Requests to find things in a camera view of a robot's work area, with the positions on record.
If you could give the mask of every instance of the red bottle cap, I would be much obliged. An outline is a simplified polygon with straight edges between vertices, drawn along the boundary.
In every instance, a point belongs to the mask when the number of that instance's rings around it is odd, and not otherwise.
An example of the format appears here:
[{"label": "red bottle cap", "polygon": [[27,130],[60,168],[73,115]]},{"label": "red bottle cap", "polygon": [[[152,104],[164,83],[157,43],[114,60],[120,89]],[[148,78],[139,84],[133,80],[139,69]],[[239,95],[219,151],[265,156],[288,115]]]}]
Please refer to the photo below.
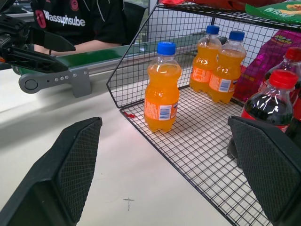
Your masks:
[{"label": "red bottle cap", "polygon": [[285,53],[287,59],[293,61],[301,61],[301,48],[300,47],[290,47]]},{"label": "red bottle cap", "polygon": [[298,76],[294,72],[286,70],[274,70],[269,78],[269,83],[281,89],[292,89],[298,81]]}]

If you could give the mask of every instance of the red bottle label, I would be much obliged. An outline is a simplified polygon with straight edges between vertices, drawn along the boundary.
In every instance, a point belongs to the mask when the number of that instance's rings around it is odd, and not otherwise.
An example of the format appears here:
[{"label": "red bottle label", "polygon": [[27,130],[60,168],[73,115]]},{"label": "red bottle label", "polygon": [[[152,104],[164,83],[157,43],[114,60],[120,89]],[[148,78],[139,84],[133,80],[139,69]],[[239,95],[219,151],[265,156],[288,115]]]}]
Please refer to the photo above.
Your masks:
[{"label": "red bottle label", "polygon": [[290,92],[290,100],[291,100],[291,103],[293,106],[296,104],[297,100],[299,99],[298,94],[299,94],[300,90],[301,90],[301,88],[294,89],[292,92]]},{"label": "red bottle label", "polygon": [[293,116],[301,121],[301,99],[298,98],[293,106]]},{"label": "red bottle label", "polygon": [[[256,120],[255,118],[253,118],[252,116],[250,116],[248,112],[246,112],[245,108],[243,108],[243,111],[242,111],[242,113],[241,113],[240,116],[243,117],[243,118],[246,118],[246,119],[253,119],[253,120]],[[286,129],[287,129],[288,126],[289,126],[289,125],[285,125],[285,126],[276,126],[276,127],[278,127],[279,129],[281,129],[282,132],[285,133],[285,131],[286,131]]]}]

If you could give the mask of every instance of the white table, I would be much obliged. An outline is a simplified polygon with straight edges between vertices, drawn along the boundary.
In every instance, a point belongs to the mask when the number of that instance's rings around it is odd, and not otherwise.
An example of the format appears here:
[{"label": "white table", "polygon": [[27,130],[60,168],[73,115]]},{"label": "white table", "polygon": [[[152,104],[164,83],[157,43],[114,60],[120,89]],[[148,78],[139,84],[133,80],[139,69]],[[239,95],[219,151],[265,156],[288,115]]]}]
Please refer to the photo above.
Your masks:
[{"label": "white table", "polygon": [[[105,86],[109,74],[91,78],[92,95],[75,98],[68,85],[26,94],[18,75],[0,71],[0,209],[65,127],[101,116],[94,179],[78,226],[229,226],[121,115]],[[124,199],[134,200],[129,210]]]}]

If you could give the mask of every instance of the mesh texture pad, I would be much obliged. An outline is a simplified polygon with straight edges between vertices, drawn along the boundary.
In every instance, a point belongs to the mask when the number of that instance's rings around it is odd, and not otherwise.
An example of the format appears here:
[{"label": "mesh texture pad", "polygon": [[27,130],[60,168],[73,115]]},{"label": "mesh texture pad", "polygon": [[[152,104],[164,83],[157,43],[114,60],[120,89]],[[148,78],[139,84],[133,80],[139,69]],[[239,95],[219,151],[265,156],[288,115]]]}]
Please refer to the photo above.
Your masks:
[{"label": "mesh texture pad", "polygon": [[249,185],[275,222],[300,184],[298,171],[260,129],[234,120],[231,130]]},{"label": "mesh texture pad", "polygon": [[81,217],[94,175],[99,129],[96,122],[78,134],[57,177],[62,196],[76,222]]}]

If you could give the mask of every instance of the wire shelf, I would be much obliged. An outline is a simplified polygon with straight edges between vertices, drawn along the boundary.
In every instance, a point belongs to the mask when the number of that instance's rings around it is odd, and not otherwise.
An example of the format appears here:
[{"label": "wire shelf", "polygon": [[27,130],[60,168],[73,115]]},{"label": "wire shelf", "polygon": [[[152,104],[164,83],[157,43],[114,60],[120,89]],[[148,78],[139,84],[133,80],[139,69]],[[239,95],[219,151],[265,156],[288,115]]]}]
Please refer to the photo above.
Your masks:
[{"label": "wire shelf", "polygon": [[238,226],[272,226],[257,202],[242,170],[227,156],[231,130],[228,117],[242,107],[215,104],[204,93],[180,90],[172,130],[153,133],[144,121],[144,104],[121,110],[134,127],[230,223]]},{"label": "wire shelf", "polygon": [[246,24],[259,25],[259,26],[263,26],[263,27],[301,32],[301,25],[275,22],[275,21],[271,21],[266,18],[253,16],[246,12],[241,12],[241,11],[211,8],[211,7],[197,5],[197,4],[181,4],[181,5],[175,5],[172,7],[160,5],[159,7],[166,8],[166,9],[172,9],[172,10],[176,10],[176,11],[181,11],[181,12],[186,12],[186,13],[211,16],[211,17],[226,19],[226,20],[230,20],[230,21],[237,21],[237,22],[246,23]]},{"label": "wire shelf", "polygon": [[[254,77],[265,73],[267,62],[256,61],[257,56],[266,59],[272,68],[283,59],[288,43],[301,46],[301,34],[289,32],[290,37],[284,39],[286,31],[278,30],[301,32],[298,25],[195,4],[156,5],[116,66],[107,87],[121,113],[232,225],[271,226],[243,172],[226,155],[231,137],[227,120],[231,115],[240,115],[241,102],[215,104],[207,95],[188,88],[197,42],[211,24],[220,27],[221,37],[228,37],[232,30],[246,34],[243,45],[247,54],[241,64],[244,86],[240,88],[244,97],[258,90]],[[145,31],[146,42],[137,43],[140,33]],[[177,119],[168,133],[152,133],[143,117],[144,92],[149,82],[146,69],[156,57],[160,41],[176,43],[175,60],[182,68],[177,84],[181,90]],[[261,48],[268,41],[269,47]]]}]

